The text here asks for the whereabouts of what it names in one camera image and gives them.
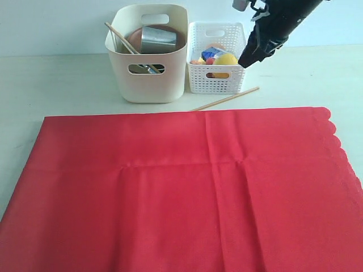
bin handle hole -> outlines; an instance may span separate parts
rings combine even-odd
[[[230,78],[230,74],[229,73],[206,73],[205,77],[208,79],[229,79]]]
[[[144,14],[141,16],[141,23],[143,25],[150,24],[167,24],[170,18],[167,14]]]
[[[148,64],[148,63],[130,64],[128,66],[128,70],[129,70],[130,74],[135,74],[135,75],[145,75],[145,74],[159,75],[159,74],[155,73],[149,65],[150,64]],[[153,64],[153,65],[156,69],[158,69],[160,71],[161,74],[163,72],[165,72],[164,65],[162,65],[162,64]]]
[[[226,32],[222,29],[209,29],[205,32],[207,37],[224,37]]]

white wall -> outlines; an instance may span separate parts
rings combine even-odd
[[[238,12],[233,0],[170,0],[188,9],[189,20],[236,20],[249,34],[253,12]],[[0,56],[104,53],[107,29],[115,12],[152,0],[0,0]],[[286,46],[362,44],[363,1],[323,2]]]

metal cup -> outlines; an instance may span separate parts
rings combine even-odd
[[[177,35],[153,27],[142,27],[141,53],[165,54],[176,51]]]

white mesh basket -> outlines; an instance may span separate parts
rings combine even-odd
[[[188,71],[194,94],[237,94],[242,90],[245,69],[241,65],[193,65],[211,43],[222,44],[238,58],[246,46],[243,26],[236,22],[193,22],[188,33]],[[229,77],[208,78],[208,73],[228,73]]]

blue package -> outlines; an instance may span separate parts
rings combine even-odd
[[[210,47],[202,52],[202,59],[206,61],[208,58],[218,58],[226,53],[228,52],[220,48]]]

